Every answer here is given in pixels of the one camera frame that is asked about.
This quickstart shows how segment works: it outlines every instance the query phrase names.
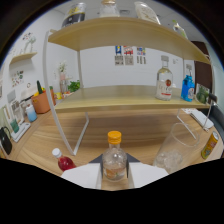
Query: orange bottle cap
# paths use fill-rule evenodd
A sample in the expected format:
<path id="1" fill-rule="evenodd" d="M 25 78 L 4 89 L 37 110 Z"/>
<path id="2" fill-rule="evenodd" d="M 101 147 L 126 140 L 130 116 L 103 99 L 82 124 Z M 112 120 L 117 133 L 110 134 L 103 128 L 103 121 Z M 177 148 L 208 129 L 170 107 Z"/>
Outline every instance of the orange bottle cap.
<path id="1" fill-rule="evenodd" d="M 120 144 L 121 133 L 119 131 L 108 132 L 108 142 L 113 145 Z"/>

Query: yellow object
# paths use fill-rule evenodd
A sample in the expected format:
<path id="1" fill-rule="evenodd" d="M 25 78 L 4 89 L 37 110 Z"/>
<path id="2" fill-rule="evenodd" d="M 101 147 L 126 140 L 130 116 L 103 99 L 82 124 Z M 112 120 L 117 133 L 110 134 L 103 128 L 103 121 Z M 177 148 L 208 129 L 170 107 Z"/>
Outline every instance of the yellow object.
<path id="1" fill-rule="evenodd" d="M 108 142 L 112 145 L 121 143 L 121 133 L 119 131 L 110 131 L 108 133 Z"/>
<path id="2" fill-rule="evenodd" d="M 56 100 L 61 100 L 61 99 L 62 99 L 62 94 L 61 94 L 61 92 L 54 93 L 54 95 L 55 95 L 55 99 L 56 99 Z"/>
<path id="3" fill-rule="evenodd" d="M 38 95 L 39 95 L 39 92 L 36 92 L 36 93 L 34 93 L 33 95 L 34 95 L 34 96 L 38 96 Z"/>

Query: red object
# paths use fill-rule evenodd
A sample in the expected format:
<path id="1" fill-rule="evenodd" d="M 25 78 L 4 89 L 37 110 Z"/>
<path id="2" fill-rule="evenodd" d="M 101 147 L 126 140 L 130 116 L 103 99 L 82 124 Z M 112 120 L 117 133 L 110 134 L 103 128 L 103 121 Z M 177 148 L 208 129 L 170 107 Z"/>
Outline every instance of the red object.
<path id="1" fill-rule="evenodd" d="M 61 156 L 58 158 L 58 166 L 63 172 L 65 170 L 76 168 L 76 165 L 73 163 L 73 161 L 66 156 Z"/>

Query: wall shelf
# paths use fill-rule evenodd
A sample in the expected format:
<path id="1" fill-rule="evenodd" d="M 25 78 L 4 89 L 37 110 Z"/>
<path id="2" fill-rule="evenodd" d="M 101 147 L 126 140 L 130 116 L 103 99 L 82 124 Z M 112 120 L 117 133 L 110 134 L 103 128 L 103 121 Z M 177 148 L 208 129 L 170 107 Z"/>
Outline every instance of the wall shelf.
<path id="1" fill-rule="evenodd" d="M 75 23 L 51 34 L 48 42 L 80 51 L 104 46 L 143 46 L 210 64 L 186 38 L 162 25 L 127 17 L 97 18 Z"/>
<path id="2" fill-rule="evenodd" d="M 209 108 L 209 105 L 193 100 L 181 99 L 181 89 L 173 88 L 170 101 L 155 98 L 156 86 L 100 86 L 83 88 L 66 97 L 55 106 L 57 113 L 140 110 Z"/>
<path id="3" fill-rule="evenodd" d="M 12 58 L 12 60 L 10 62 L 10 65 L 13 64 L 13 63 L 16 63 L 18 61 L 30 59 L 30 58 L 32 58 L 36 54 L 37 54 L 37 52 L 32 52 L 32 53 L 26 53 L 26 54 L 17 55 L 17 56 L 15 56 L 15 57 Z"/>

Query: potted plant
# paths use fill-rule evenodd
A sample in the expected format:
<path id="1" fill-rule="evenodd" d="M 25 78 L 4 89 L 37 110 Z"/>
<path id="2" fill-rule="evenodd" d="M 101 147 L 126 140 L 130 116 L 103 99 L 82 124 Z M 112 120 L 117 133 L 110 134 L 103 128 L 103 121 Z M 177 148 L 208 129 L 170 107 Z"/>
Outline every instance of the potted plant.
<path id="1" fill-rule="evenodd" d="M 77 82 L 70 81 L 70 85 L 68 86 L 68 90 L 72 93 L 75 92 L 80 88 L 80 81 L 77 80 Z"/>

